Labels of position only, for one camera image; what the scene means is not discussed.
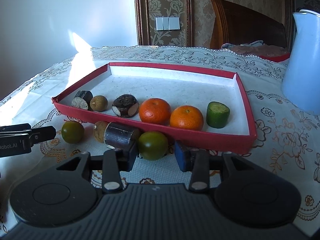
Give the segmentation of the green tomato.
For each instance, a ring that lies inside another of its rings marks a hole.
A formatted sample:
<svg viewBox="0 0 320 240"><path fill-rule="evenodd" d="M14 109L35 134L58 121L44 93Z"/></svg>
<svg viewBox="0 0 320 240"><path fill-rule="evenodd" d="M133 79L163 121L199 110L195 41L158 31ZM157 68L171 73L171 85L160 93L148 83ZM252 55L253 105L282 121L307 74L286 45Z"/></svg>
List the green tomato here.
<svg viewBox="0 0 320 240"><path fill-rule="evenodd" d="M138 139L139 153L145 160L161 159L166 154L168 147L168 139L161 132L145 132Z"/></svg>
<svg viewBox="0 0 320 240"><path fill-rule="evenodd" d="M84 136L84 132L84 127L77 121L67 121L61 128L61 136L69 144L80 142Z"/></svg>

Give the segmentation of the dark water chestnut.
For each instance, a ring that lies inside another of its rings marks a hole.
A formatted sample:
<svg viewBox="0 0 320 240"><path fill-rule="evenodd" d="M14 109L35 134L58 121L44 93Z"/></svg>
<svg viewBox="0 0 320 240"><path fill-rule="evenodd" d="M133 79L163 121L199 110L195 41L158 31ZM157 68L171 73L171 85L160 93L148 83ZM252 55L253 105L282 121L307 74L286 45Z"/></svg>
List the dark water chestnut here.
<svg viewBox="0 0 320 240"><path fill-rule="evenodd" d="M116 116L131 118L139 110L138 100L131 94L123 94L112 103L112 111Z"/></svg>

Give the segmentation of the right orange tangerine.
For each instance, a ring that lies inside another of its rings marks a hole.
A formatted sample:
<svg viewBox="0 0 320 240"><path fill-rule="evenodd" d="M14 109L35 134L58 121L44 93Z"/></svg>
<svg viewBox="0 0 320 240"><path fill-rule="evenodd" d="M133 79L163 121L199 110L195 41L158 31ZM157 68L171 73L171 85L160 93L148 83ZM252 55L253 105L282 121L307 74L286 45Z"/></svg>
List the right orange tangerine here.
<svg viewBox="0 0 320 240"><path fill-rule="evenodd" d="M198 108L184 105L177 107L172 112L169 123L173 128L201 131L204 126L204 119Z"/></svg>

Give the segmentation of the orange tangerine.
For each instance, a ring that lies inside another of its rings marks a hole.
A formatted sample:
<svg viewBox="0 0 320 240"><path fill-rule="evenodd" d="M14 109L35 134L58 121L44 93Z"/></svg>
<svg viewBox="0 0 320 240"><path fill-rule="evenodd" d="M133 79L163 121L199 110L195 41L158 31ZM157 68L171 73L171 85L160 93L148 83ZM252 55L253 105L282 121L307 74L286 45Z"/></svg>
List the orange tangerine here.
<svg viewBox="0 0 320 240"><path fill-rule="evenodd" d="M204 126L204 119L198 108L184 105L177 107L172 112L169 123L173 128L201 131Z"/></svg>
<svg viewBox="0 0 320 240"><path fill-rule="evenodd" d="M142 122L166 125L170 120L170 116L170 105L160 98L145 100L139 108L139 117Z"/></svg>

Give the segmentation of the green cucumber piece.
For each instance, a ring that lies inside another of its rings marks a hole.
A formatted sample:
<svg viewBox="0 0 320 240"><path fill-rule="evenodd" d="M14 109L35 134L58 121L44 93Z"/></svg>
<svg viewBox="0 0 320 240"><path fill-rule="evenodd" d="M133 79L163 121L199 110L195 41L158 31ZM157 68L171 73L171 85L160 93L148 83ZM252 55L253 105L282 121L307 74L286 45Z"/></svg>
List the green cucumber piece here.
<svg viewBox="0 0 320 240"><path fill-rule="evenodd" d="M212 101L207 106L206 122L212 128L224 128L227 125L229 115L228 106Z"/></svg>

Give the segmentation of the dark sugarcane piece in tray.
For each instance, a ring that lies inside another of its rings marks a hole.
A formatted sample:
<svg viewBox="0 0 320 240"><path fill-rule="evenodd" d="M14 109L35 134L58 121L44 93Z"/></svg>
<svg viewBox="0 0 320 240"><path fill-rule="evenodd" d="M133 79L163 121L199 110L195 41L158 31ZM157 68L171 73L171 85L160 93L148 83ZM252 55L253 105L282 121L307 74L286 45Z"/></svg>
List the dark sugarcane piece in tray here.
<svg viewBox="0 0 320 240"><path fill-rule="evenodd" d="M72 100L72 107L91 111L90 101L93 99L93 94L89 90L79 90Z"/></svg>

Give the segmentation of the left orange tangerine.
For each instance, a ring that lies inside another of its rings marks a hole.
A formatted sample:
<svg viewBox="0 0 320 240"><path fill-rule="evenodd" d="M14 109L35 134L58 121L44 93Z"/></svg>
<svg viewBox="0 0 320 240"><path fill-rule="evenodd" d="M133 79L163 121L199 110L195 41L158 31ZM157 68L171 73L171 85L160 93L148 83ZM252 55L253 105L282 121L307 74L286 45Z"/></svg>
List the left orange tangerine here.
<svg viewBox="0 0 320 240"><path fill-rule="evenodd" d="M139 117L142 122L166 125L170 120L170 116L170 105L160 98L145 100L139 108Z"/></svg>

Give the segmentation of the brown longan in tray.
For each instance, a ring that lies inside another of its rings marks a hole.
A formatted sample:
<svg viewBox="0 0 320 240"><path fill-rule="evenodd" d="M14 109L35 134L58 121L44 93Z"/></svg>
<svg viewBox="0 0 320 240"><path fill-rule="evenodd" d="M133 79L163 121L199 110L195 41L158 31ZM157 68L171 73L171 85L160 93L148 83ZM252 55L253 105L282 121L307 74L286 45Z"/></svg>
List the brown longan in tray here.
<svg viewBox="0 0 320 240"><path fill-rule="evenodd" d="M94 96L90 100L90 107L93 111L103 112L107 110L108 100L106 97L102 95Z"/></svg>

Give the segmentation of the red shallow box tray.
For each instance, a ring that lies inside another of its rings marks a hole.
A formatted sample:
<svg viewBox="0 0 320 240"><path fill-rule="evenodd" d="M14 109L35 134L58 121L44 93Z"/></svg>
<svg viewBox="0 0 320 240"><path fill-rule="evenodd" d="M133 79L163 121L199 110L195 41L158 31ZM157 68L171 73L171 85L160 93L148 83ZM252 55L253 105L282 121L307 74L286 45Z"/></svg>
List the red shallow box tray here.
<svg viewBox="0 0 320 240"><path fill-rule="evenodd" d="M226 70L110 62L52 102L66 116L157 131L191 147L246 154L257 137L240 75Z"/></svg>

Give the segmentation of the white lace tablecloth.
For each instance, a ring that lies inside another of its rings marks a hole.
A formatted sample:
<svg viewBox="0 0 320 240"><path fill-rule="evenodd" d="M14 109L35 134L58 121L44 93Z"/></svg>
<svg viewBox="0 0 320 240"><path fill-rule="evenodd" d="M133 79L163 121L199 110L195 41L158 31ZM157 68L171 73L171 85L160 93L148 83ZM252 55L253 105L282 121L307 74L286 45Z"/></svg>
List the white lace tablecloth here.
<svg viewBox="0 0 320 240"><path fill-rule="evenodd" d="M319 228L319 115L295 107L281 92L286 65L255 56L242 56L229 50L159 46L103 47L87 49L54 64L26 81L1 100L1 126L28 123L33 128L53 125L55 139L37 144L29 154L1 158L1 238L16 224L9 194L19 182L44 171L80 151L102 154L106 145L86 131L83 142L67 144L60 129L65 121L52 104L60 94L95 68L109 62L157 62L185 64L198 68L237 72L252 107L257 138L244 157L293 183L300 191L302 204L295 224L308 235ZM172 155L159 161L138 158L131 172L121 172L128 183L185 183L190 172L181 172Z"/></svg>

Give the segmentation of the striped pillow bedding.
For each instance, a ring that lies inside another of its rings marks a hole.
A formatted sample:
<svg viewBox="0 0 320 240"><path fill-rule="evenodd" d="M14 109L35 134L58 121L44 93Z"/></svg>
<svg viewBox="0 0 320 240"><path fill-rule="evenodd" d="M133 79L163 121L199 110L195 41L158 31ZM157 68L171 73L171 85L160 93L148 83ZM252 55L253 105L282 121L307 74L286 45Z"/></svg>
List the striped pillow bedding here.
<svg viewBox="0 0 320 240"><path fill-rule="evenodd" d="M290 58L290 52L287 49L264 44L262 40L244 44L225 43L221 49L229 49L239 55L255 55L274 62L283 62Z"/></svg>

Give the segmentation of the light blue electric kettle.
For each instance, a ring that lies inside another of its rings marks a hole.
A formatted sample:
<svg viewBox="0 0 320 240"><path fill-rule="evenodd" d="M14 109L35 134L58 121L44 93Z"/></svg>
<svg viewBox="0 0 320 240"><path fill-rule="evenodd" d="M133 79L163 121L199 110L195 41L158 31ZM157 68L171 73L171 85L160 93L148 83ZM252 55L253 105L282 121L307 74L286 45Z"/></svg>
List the light blue electric kettle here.
<svg viewBox="0 0 320 240"><path fill-rule="evenodd" d="M301 110L319 115L319 13L293 13L296 36L281 90Z"/></svg>

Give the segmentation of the gold framed wallpaper panel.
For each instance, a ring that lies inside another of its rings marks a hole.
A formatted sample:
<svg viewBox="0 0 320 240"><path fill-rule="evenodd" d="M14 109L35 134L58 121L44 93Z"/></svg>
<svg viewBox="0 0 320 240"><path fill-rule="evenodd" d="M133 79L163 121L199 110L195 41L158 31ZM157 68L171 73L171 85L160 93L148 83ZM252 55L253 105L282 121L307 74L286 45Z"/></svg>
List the gold framed wallpaper panel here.
<svg viewBox="0 0 320 240"><path fill-rule="evenodd" d="M145 46L192 47L191 0L135 0L138 44ZM156 18L178 17L180 29L157 30Z"/></svg>

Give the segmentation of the white wall light switch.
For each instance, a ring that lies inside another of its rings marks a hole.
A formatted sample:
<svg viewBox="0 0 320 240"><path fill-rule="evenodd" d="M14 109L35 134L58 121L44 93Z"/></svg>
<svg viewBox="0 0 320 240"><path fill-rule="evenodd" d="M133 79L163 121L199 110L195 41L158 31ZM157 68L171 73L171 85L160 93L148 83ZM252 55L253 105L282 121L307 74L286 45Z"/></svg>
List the white wall light switch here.
<svg viewBox="0 0 320 240"><path fill-rule="evenodd" d="M157 17L156 30L180 30L179 17Z"/></svg>

